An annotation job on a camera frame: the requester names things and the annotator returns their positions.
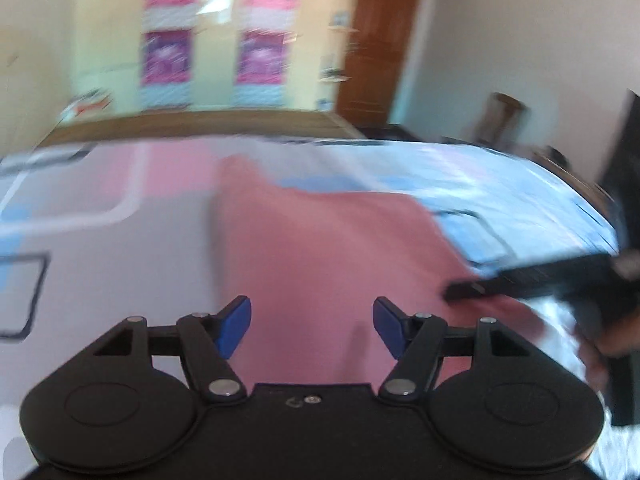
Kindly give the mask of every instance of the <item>wooden door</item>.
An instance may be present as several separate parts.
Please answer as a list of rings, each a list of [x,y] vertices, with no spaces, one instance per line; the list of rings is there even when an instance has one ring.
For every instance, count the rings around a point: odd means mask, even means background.
[[[354,48],[345,59],[338,113],[356,126],[384,126],[402,71],[418,0],[358,0]]]

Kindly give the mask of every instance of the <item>human hand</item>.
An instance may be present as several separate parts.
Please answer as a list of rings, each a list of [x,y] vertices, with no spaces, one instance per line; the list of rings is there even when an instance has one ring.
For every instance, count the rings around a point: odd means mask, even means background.
[[[640,350],[640,308],[605,330],[596,346],[608,357],[622,357]]]
[[[622,357],[633,350],[640,350],[640,308],[610,326],[595,344],[580,333],[575,335],[580,342],[578,357],[586,366],[586,381],[594,390],[604,391],[609,371],[602,356]]]

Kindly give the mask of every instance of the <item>yellow wall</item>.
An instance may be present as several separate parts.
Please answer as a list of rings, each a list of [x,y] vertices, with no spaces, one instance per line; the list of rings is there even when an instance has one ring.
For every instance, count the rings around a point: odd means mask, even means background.
[[[144,0],[78,0],[76,12],[76,92],[112,92],[112,113],[140,111],[140,46]],[[211,0],[201,0],[206,5]],[[231,106],[241,33],[241,0],[228,11],[201,14],[194,41],[193,108]],[[286,107],[315,109],[319,98],[337,89],[318,82],[326,56],[342,53],[346,34],[329,30],[336,10],[354,9],[356,0],[302,0],[291,44]]]
[[[75,0],[0,0],[0,156],[27,150],[72,96]]]

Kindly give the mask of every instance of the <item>wooden bed frame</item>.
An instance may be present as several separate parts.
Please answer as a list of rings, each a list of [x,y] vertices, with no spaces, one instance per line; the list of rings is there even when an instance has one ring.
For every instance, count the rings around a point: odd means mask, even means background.
[[[64,142],[193,137],[212,134],[328,139],[364,138],[343,118],[330,112],[255,109],[212,112],[162,111],[60,125],[40,143],[40,147]]]

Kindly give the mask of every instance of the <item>wall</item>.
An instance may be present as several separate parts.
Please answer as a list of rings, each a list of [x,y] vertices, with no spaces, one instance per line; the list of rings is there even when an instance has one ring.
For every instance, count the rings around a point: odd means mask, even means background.
[[[140,44],[144,0],[78,0],[76,13],[76,91],[107,88],[114,95],[112,113],[141,110]],[[202,0],[205,6],[211,0]],[[315,109],[335,88],[318,82],[323,63],[342,52],[344,33],[329,30],[337,10],[352,11],[356,0],[301,0],[294,26],[287,75],[286,107]],[[194,42],[193,108],[231,106],[236,74],[242,0],[230,8],[198,17]]]
[[[426,54],[426,47],[429,44],[429,34],[433,29],[437,1],[418,0],[418,7],[415,9],[414,28],[411,32],[394,104],[389,114],[388,122],[390,124],[403,124],[406,120],[411,99],[418,84],[420,66]]]
[[[438,0],[403,122],[464,137],[492,91],[531,108],[520,142],[552,144],[596,178],[627,89],[640,93],[640,0]]]
[[[36,145],[72,96],[75,0],[0,0],[0,156]]]

